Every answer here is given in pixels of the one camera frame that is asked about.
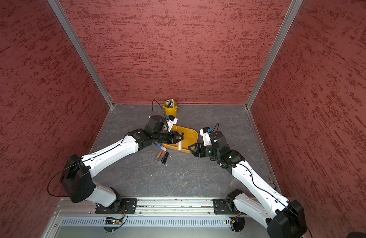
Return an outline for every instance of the black cable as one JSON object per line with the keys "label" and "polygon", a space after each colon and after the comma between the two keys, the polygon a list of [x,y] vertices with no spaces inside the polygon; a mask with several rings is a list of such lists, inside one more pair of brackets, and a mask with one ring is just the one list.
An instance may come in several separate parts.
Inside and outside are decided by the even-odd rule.
{"label": "black cable", "polygon": [[[126,206],[125,205],[123,205],[123,206],[125,207],[125,214],[123,215],[123,217],[125,217],[125,215],[126,215]],[[124,222],[122,222],[122,224],[118,228],[120,228],[121,226],[123,226],[127,222],[127,219],[128,218],[129,218],[129,213],[127,213],[126,220]]]}
{"label": "black cable", "polygon": [[160,109],[162,110],[164,117],[166,117],[166,113],[164,112],[163,108],[161,107],[160,103],[157,100],[153,100],[152,103],[151,103],[151,115],[154,114],[154,108],[153,108],[154,102],[157,102],[159,104]]}
{"label": "black cable", "polygon": [[48,194],[49,194],[50,196],[52,196],[52,197],[58,197],[58,198],[67,197],[68,195],[66,195],[66,196],[60,196],[60,195],[54,195],[54,194],[51,194],[51,192],[49,191],[49,185],[51,184],[52,180],[53,180],[57,175],[61,174],[64,170],[69,169],[70,167],[76,166],[76,165],[78,165],[78,164],[82,164],[83,162],[86,162],[86,161],[88,161],[88,160],[90,160],[90,159],[87,159],[87,160],[81,161],[81,162],[79,162],[79,163],[77,163],[77,164],[73,164],[73,165],[71,165],[71,166],[69,166],[69,167],[66,167],[65,169],[61,170],[61,171],[60,171],[60,172],[58,172],[57,174],[55,174],[55,176],[53,176],[53,177],[51,178],[51,180],[49,180],[49,183],[48,183],[48,185],[47,185],[47,192],[48,192]]}
{"label": "black cable", "polygon": [[214,129],[216,128],[216,126],[217,126],[217,130],[216,130],[216,135],[214,136],[214,138],[215,138],[215,139],[217,138],[217,132],[218,132],[218,130],[219,130],[219,124],[217,123],[217,124],[214,126],[213,131],[214,131]]}
{"label": "black cable", "polygon": [[[96,156],[94,156],[94,157],[90,158],[90,159],[87,159],[87,160],[81,161],[81,162],[79,162],[79,163],[77,163],[77,164],[81,164],[81,163],[86,162],[86,161],[88,161],[88,160],[94,159],[94,158],[96,158],[97,156],[103,155],[103,154],[105,154],[106,152],[111,151],[112,149],[114,149],[114,148],[116,148],[117,146],[121,145],[121,144],[122,144],[123,139],[124,139],[124,138],[126,137],[126,135],[127,135],[127,134],[129,134],[129,133],[130,133],[130,132],[126,133],[126,134],[125,134],[125,136],[122,138],[121,142],[120,142],[118,145],[116,145],[116,146],[114,146],[113,148],[111,148],[110,150],[107,150],[107,151],[105,151],[105,152],[103,152],[103,153],[101,153],[101,154],[99,154],[99,155],[96,155]],[[70,167],[73,167],[73,166],[75,166],[75,165],[77,165],[77,164],[73,164],[73,165],[71,165],[71,166],[69,166],[69,167],[66,167],[65,169],[69,169]],[[49,183],[48,183],[48,185],[47,185],[47,192],[48,192],[48,194],[49,194],[50,196],[52,196],[52,197],[58,197],[58,198],[63,198],[63,197],[67,197],[67,196],[68,196],[68,195],[66,195],[66,196],[54,195],[54,194],[51,194],[51,193],[49,192],[49,185],[51,184],[52,180],[53,180],[53,179],[54,179],[58,174],[62,173],[65,169],[63,169],[63,170],[61,170],[60,172],[58,172],[57,174],[55,174],[55,176],[53,176],[53,177],[51,178],[51,180],[49,180]]]}
{"label": "black cable", "polygon": [[114,146],[113,148],[111,148],[110,150],[106,150],[105,152],[103,152],[103,153],[101,153],[101,154],[99,154],[99,155],[96,155],[96,156],[94,156],[94,157],[92,157],[92,159],[93,158],[96,158],[96,157],[98,157],[98,156],[100,156],[100,155],[103,155],[103,154],[105,154],[106,152],[109,152],[109,151],[111,151],[111,150],[113,150],[113,149],[115,149],[115,148],[117,148],[119,145],[121,145],[122,144],[122,141],[123,141],[123,139],[127,136],[127,134],[129,134],[130,132],[128,132],[128,133],[126,133],[125,134],[125,136],[122,138],[122,140],[121,140],[121,142],[118,144],[118,145],[116,145],[116,146]]}
{"label": "black cable", "polygon": [[294,214],[294,216],[296,216],[297,218],[298,218],[298,220],[299,221],[301,221],[304,225],[305,225],[305,227],[307,228],[307,230],[309,231],[309,233],[310,233],[310,236],[311,236],[311,238],[312,238],[312,234],[311,234],[311,231],[310,231],[310,229],[309,229],[309,227],[307,226],[307,224],[304,222],[304,221],[302,221],[302,219],[300,219],[300,217],[297,215],[297,214],[295,214],[292,210],[290,210],[285,204],[283,204],[280,200],[278,200],[274,195],[272,195],[271,193],[269,193],[268,191],[266,191],[266,190],[264,190],[264,189],[262,189],[262,188],[260,188],[260,187],[258,187],[255,183],[254,183],[254,180],[253,180],[253,174],[252,174],[252,172],[245,166],[245,165],[243,165],[243,164],[239,164],[239,163],[236,163],[236,164],[230,164],[230,165],[228,165],[228,166],[226,166],[225,167],[225,169],[226,168],[228,168],[229,166],[232,166],[232,165],[241,165],[241,166],[244,166],[245,167],[245,169],[247,169],[248,170],[248,172],[250,173],[250,176],[252,177],[252,183],[253,183],[253,185],[256,187],[256,188],[258,188],[258,189],[260,189],[260,190],[262,190],[262,191],[264,191],[265,193],[267,193],[267,194],[269,194],[270,196],[272,196],[277,202],[279,202],[280,204],[282,204],[282,206],[284,206],[285,208],[287,208],[291,213],[293,213]]}
{"label": "black cable", "polygon": [[109,222],[112,222],[112,223],[116,222],[117,220],[121,220],[121,221],[123,221],[123,218],[124,218],[124,217],[125,217],[125,215],[126,215],[126,206],[125,206],[125,205],[122,205],[121,207],[122,207],[122,208],[121,208],[121,212],[123,211],[123,208],[125,208],[125,214],[123,214],[123,213],[122,213],[122,217],[121,217],[121,218],[106,217],[105,221],[109,221]]}

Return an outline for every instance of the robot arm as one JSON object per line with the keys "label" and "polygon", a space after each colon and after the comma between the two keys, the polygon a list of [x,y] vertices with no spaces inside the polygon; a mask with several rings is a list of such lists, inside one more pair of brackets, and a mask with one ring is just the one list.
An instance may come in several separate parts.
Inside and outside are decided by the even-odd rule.
{"label": "robot arm", "polygon": [[267,229],[271,238],[299,238],[307,231],[301,204],[296,200],[290,202],[266,183],[238,151],[229,148],[221,131],[214,132],[205,127],[200,130],[200,134],[204,143],[189,146],[192,154],[216,161],[241,181],[259,201],[255,202],[236,189],[227,196],[230,211],[249,215]]}
{"label": "robot arm", "polygon": [[144,129],[128,132],[123,139],[102,150],[81,158],[77,155],[69,157],[60,182],[71,201],[88,200],[107,207],[114,214],[119,212],[122,208],[120,195],[113,188],[94,182],[92,178],[114,162],[152,145],[153,142],[176,144],[183,140],[182,134],[171,131],[176,122],[177,119],[173,116],[164,118],[154,115]]}

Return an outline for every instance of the red textured wall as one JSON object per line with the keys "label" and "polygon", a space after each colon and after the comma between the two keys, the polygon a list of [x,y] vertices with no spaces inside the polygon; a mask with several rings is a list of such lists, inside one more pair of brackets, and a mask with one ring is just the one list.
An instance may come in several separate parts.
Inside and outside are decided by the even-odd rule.
{"label": "red textured wall", "polygon": [[47,1],[0,1],[0,237],[40,237],[49,179],[89,152],[107,111]]}
{"label": "red textured wall", "polygon": [[366,232],[366,1],[305,0],[252,114],[313,237]]}
{"label": "red textured wall", "polygon": [[246,103],[290,0],[60,0],[115,103]]}

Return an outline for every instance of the gray floor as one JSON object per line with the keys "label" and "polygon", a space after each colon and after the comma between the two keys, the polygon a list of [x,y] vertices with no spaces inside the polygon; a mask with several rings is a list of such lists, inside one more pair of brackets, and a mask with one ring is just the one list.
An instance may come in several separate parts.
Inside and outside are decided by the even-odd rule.
{"label": "gray floor", "polygon": [[[163,115],[154,105],[154,114]],[[96,150],[120,139],[128,132],[144,128],[151,115],[151,106],[116,105]],[[266,166],[257,148],[246,109],[243,106],[179,106],[178,126],[199,129],[213,128],[225,135],[231,149],[240,152],[253,169],[269,182]],[[155,159],[155,145],[128,155],[100,172],[94,180],[113,187],[125,197],[224,197],[236,188],[246,192],[242,183],[209,158],[169,150],[166,165]]]}

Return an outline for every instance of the cylindrical battery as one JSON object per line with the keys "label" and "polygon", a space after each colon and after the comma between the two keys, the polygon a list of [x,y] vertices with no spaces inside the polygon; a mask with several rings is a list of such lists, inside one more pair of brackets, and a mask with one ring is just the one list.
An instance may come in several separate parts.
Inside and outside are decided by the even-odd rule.
{"label": "cylindrical battery", "polygon": [[161,161],[163,159],[163,157],[165,156],[166,151],[162,151],[160,157],[159,157],[159,161]]}
{"label": "cylindrical battery", "polygon": [[163,150],[160,150],[158,153],[157,153],[157,159],[159,159],[160,158],[160,155],[161,155],[161,153],[163,152]]}
{"label": "cylindrical battery", "polygon": [[166,152],[166,154],[164,155],[163,159],[161,160],[161,163],[166,164],[167,158],[168,158],[168,152]]}

